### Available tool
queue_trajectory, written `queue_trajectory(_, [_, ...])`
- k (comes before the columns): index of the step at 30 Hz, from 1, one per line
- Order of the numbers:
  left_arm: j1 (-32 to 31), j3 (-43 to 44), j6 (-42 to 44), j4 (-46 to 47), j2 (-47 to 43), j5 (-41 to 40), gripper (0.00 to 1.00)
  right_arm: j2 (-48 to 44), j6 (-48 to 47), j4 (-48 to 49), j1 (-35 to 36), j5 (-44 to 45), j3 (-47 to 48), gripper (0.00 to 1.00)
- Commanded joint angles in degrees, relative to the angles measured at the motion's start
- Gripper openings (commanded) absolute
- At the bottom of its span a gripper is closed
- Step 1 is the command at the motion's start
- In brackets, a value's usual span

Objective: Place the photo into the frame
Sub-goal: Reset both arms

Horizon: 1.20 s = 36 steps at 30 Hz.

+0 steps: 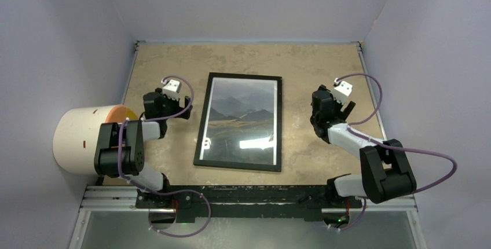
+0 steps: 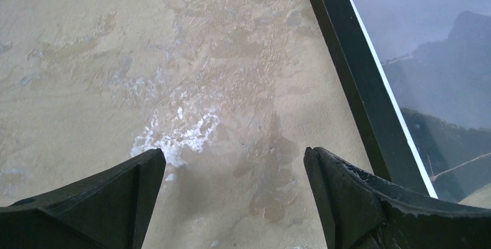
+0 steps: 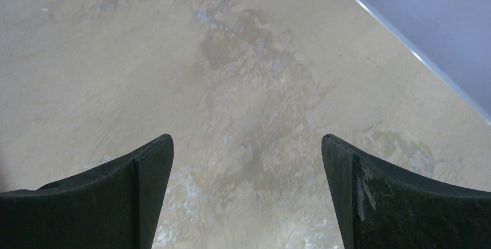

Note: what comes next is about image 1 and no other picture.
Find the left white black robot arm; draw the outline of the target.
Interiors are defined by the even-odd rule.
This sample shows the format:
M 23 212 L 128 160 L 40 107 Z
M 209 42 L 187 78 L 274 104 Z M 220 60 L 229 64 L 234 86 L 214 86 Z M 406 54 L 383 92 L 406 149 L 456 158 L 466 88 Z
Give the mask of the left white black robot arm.
M 164 138 L 167 120 L 181 118 L 188 120 L 192 111 L 193 98 L 184 97 L 180 106 L 178 91 L 157 88 L 142 97 L 144 113 L 126 122 L 101 124 L 96 150 L 94 169 L 99 176 L 121 178 L 150 194 L 150 200 L 159 208 L 172 202 L 172 191 L 167 188 L 166 176 L 145 161 L 145 142 Z

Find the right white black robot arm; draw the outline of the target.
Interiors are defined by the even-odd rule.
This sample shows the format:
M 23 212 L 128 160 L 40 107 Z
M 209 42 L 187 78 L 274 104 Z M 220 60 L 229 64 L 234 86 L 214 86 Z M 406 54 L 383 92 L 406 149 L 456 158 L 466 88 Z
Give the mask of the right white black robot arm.
M 361 173 L 328 179 L 327 203 L 338 207 L 352 196 L 382 203 L 413 193 L 417 183 L 402 144 L 396 139 L 361 138 L 360 132 L 350 131 L 346 118 L 355 103 L 351 101 L 343 108 L 336 97 L 339 93 L 324 85 L 313 92 L 310 123 L 317 137 L 358 157 Z

